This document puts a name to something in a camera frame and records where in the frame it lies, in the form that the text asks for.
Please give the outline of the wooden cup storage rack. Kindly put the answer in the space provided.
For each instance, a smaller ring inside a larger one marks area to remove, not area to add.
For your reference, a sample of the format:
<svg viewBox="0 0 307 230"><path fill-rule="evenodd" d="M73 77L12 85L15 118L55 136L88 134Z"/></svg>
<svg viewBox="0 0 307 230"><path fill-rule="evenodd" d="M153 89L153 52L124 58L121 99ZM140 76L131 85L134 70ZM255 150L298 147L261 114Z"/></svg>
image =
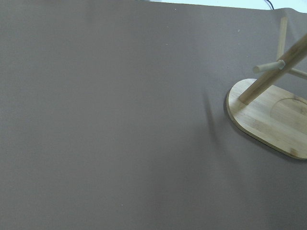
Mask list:
<svg viewBox="0 0 307 230"><path fill-rule="evenodd" d="M285 74L305 79L306 72L295 66L307 56L304 35L285 51L287 17L280 22L275 62L257 65L258 79L244 79L229 91L229 117L243 132L267 146L295 159L307 158L307 101L274 83Z"/></svg>

